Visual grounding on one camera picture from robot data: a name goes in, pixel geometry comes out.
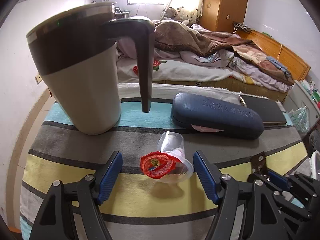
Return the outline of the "jelly cup red lid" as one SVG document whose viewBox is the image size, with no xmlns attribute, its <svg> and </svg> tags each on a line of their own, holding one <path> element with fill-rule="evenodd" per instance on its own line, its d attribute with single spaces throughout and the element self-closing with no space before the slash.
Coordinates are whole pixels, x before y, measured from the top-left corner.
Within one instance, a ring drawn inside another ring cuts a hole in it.
<svg viewBox="0 0 320 240">
<path fill-rule="evenodd" d="M 185 156 L 184 138 L 175 132 L 164 132 L 155 152 L 140 158 L 140 169 L 151 179 L 177 184 L 191 177 L 194 167 Z"/>
</svg>

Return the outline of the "white trash bin with liner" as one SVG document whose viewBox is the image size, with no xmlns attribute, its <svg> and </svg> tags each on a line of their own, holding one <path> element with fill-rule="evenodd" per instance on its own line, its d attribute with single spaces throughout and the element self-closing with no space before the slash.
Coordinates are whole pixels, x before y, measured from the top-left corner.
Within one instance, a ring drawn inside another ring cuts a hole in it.
<svg viewBox="0 0 320 240">
<path fill-rule="evenodd" d="M 311 172 L 314 176 L 319 174 L 319 151 L 316 150 L 313 152 L 310 160 Z"/>
</svg>

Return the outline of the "striped table cloth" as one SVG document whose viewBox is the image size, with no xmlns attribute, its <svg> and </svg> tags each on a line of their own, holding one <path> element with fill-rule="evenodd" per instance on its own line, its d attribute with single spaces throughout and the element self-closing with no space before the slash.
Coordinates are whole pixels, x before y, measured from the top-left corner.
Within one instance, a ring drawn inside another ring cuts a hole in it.
<svg viewBox="0 0 320 240">
<path fill-rule="evenodd" d="M 224 89 L 154 85 L 152 106 L 143 113 L 136 84 L 119 87 L 121 117 L 100 135 L 86 135 L 54 103 L 27 156 L 20 196 L 22 237 L 30 237 L 36 214 L 55 180 L 79 181 L 103 166 L 115 151 L 121 172 L 100 207 L 115 239 L 204 239 L 217 211 L 193 172 L 201 150 L 222 173 L 245 181 L 264 161 L 285 175 L 310 174 L 306 148 L 291 122 L 266 128 L 254 140 L 204 133 L 174 124 L 172 101 L 178 93 L 217 98 L 234 104 L 240 94 Z"/>
</svg>

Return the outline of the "dark blue glasses case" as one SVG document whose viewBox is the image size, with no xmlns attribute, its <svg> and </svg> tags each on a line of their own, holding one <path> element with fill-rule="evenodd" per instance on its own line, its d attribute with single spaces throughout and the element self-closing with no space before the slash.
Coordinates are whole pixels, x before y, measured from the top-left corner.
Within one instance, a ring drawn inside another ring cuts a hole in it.
<svg viewBox="0 0 320 240">
<path fill-rule="evenodd" d="M 227 101 L 190 93 L 178 93 L 174 97 L 171 119 L 183 128 L 209 128 L 236 138 L 257 139 L 264 131 L 263 121 L 255 111 Z"/>
</svg>

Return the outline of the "plastic bag on nightstand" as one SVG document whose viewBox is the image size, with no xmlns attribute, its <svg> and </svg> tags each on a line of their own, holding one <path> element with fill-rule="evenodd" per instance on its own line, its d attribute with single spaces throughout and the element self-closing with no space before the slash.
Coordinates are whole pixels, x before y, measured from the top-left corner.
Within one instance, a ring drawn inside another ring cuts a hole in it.
<svg viewBox="0 0 320 240">
<path fill-rule="evenodd" d="M 301 137 L 304 137 L 309 130 L 308 107 L 304 106 L 297 110 L 289 111 L 288 115 Z"/>
</svg>

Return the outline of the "black tablet gold edge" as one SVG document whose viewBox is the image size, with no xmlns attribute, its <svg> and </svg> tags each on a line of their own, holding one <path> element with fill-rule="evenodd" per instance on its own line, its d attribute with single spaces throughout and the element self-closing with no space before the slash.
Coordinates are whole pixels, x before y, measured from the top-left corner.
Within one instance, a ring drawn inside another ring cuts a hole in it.
<svg viewBox="0 0 320 240">
<path fill-rule="evenodd" d="M 259 114 L 264 126 L 284 126 L 287 123 L 278 104 L 273 100 L 242 94 L 240 101 Z"/>
</svg>

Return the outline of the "white nightstand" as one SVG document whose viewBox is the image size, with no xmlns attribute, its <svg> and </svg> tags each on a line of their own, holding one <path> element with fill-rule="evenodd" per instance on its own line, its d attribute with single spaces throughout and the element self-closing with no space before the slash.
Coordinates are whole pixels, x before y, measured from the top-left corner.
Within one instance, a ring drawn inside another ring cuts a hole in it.
<svg viewBox="0 0 320 240">
<path fill-rule="evenodd" d="M 308 116 L 309 116 L 308 133 L 312 128 L 314 128 L 317 125 L 317 122 L 319 120 L 319 108 L 311 98 L 310 94 L 303 88 L 303 86 L 299 81 L 295 80 L 295 84 L 292 86 L 291 90 L 289 91 L 283 103 L 283 106 L 288 113 L 291 110 L 295 111 L 301 107 L 307 106 L 309 109 L 308 110 Z"/>
</svg>

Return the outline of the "bed with lilac sheets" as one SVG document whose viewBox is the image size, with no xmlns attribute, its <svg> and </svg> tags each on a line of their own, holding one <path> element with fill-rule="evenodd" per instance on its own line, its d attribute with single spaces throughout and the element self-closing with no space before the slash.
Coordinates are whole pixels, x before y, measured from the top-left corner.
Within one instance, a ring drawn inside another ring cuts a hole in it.
<svg viewBox="0 0 320 240">
<path fill-rule="evenodd" d="M 193 24 L 191 29 L 209 31 Z M 265 96 L 282 101 L 294 85 L 283 84 L 234 52 L 220 49 L 208 57 L 190 51 L 168 52 L 154 48 L 154 83 L 227 88 L 235 92 Z"/>
</svg>

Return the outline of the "folded blue clothes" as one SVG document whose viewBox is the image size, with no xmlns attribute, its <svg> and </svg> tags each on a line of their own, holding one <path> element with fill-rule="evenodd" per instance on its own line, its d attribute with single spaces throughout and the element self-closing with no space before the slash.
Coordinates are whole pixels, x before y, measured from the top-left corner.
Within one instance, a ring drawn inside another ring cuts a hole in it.
<svg viewBox="0 0 320 240">
<path fill-rule="evenodd" d="M 277 69 L 281 70 L 287 78 L 292 77 L 288 68 L 284 66 L 282 63 L 280 63 L 278 60 L 271 56 L 267 56 L 266 59 L 267 61 L 271 62 Z"/>
</svg>

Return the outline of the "wooden headboard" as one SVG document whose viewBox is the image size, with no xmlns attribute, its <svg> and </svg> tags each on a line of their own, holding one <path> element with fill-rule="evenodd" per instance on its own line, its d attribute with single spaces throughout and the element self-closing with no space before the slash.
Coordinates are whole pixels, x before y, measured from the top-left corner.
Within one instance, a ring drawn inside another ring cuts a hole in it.
<svg viewBox="0 0 320 240">
<path fill-rule="evenodd" d="M 273 38 L 255 30 L 250 33 L 238 30 L 236 33 L 241 38 L 252 40 L 268 56 L 274 57 L 285 65 L 294 80 L 303 81 L 309 73 L 311 67 L 302 58 Z"/>
</svg>

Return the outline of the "beige brown thermal mug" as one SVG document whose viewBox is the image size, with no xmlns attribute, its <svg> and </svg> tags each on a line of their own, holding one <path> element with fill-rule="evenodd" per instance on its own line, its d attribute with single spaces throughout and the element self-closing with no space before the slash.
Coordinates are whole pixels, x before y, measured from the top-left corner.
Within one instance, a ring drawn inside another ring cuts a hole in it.
<svg viewBox="0 0 320 240">
<path fill-rule="evenodd" d="M 114 3 L 83 5 L 61 12 L 26 35 L 40 77 L 82 133 L 108 131 L 121 115 L 117 41 L 134 42 L 142 111 L 152 98 L 155 26 L 146 17 L 116 19 Z"/>
</svg>

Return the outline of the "brown blanket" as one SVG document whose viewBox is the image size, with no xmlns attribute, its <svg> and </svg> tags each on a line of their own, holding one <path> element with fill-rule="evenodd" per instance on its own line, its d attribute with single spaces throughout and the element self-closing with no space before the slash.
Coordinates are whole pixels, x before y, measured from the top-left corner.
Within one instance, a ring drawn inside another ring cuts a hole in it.
<svg viewBox="0 0 320 240">
<path fill-rule="evenodd" d="M 220 49 L 234 52 L 245 62 L 257 67 L 275 80 L 293 85 L 292 75 L 285 74 L 267 60 L 267 55 L 252 40 L 232 36 L 230 33 L 196 31 L 177 21 L 153 21 L 156 28 L 155 47 L 162 51 L 190 51 L 208 57 Z"/>
</svg>

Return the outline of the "teddy bear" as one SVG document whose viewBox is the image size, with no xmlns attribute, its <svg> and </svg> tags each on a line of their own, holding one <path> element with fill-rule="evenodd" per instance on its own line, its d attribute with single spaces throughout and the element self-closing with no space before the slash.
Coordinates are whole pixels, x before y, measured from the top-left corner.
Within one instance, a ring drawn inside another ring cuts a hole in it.
<svg viewBox="0 0 320 240">
<path fill-rule="evenodd" d="M 165 20 L 174 20 L 174 21 L 178 21 L 178 22 L 183 22 L 183 16 L 181 13 L 181 9 L 175 9 L 172 7 L 169 7 L 166 11 L 165 11 L 165 15 L 164 15 L 164 19 Z"/>
</svg>

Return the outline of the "wooden wardrobe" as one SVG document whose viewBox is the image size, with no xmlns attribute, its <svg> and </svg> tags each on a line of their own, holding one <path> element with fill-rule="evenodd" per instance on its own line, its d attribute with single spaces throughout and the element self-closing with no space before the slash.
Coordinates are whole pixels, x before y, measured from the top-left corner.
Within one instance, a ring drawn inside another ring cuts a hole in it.
<svg viewBox="0 0 320 240">
<path fill-rule="evenodd" d="M 199 25 L 210 31 L 232 33 L 245 18 L 248 0 L 203 0 Z"/>
</svg>

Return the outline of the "cluttered white shelf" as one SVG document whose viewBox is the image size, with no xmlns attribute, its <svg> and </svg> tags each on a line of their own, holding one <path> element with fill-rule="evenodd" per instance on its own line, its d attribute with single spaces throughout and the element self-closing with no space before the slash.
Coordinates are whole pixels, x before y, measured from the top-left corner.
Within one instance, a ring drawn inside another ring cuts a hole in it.
<svg viewBox="0 0 320 240">
<path fill-rule="evenodd" d="M 114 9 L 113 19 L 115 20 L 131 17 L 131 14 L 129 11 L 125 11 L 120 7 L 117 7 L 115 4 L 113 5 L 113 9 Z"/>
</svg>

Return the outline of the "wall socket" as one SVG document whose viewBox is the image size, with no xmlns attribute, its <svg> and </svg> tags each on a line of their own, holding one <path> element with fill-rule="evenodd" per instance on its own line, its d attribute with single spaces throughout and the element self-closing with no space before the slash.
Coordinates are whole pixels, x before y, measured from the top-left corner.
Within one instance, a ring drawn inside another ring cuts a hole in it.
<svg viewBox="0 0 320 240">
<path fill-rule="evenodd" d="M 36 80 L 37 84 L 39 84 L 42 81 L 42 77 L 40 76 L 40 74 L 37 74 L 35 76 L 35 80 Z"/>
</svg>

